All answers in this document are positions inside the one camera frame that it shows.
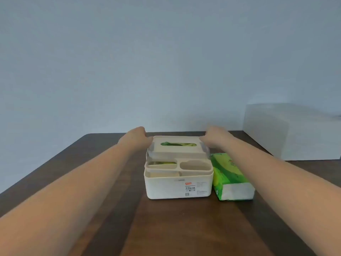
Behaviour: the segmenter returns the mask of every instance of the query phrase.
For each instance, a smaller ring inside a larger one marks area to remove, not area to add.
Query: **person's right arm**
[[[271,208],[317,255],[341,255],[341,188],[223,128],[210,127],[200,139],[228,153]]]

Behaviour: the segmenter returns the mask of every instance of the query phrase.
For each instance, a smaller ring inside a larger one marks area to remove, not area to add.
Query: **person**
[[[200,137],[228,153],[272,209],[317,255],[341,255],[341,188],[210,127]],[[0,218],[1,255],[66,255],[127,160],[153,137],[138,127]]]

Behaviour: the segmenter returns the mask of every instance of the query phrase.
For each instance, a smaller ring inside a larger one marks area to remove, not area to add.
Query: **hand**
[[[204,144],[211,148],[222,148],[226,138],[232,138],[233,135],[230,134],[222,127],[211,126],[207,129],[206,134],[199,137]]]
[[[118,141],[119,145],[128,148],[131,152],[147,149],[153,142],[153,137],[146,137],[144,127],[130,130]]]

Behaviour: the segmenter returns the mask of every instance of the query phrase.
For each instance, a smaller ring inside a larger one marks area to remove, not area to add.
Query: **wooden table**
[[[203,135],[202,132],[149,135]],[[261,148],[243,131],[232,134]],[[75,167],[117,143],[123,134],[88,134],[0,194],[0,216]],[[150,200],[145,152],[127,163],[70,255],[315,255],[255,194],[253,201],[207,198]],[[341,161],[293,161],[341,185]]]

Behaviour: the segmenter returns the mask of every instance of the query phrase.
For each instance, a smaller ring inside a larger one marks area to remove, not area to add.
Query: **person's left hand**
[[[133,153],[139,150],[147,149],[153,142],[153,137],[146,137],[146,130],[144,127],[138,127],[130,130],[118,141]]]

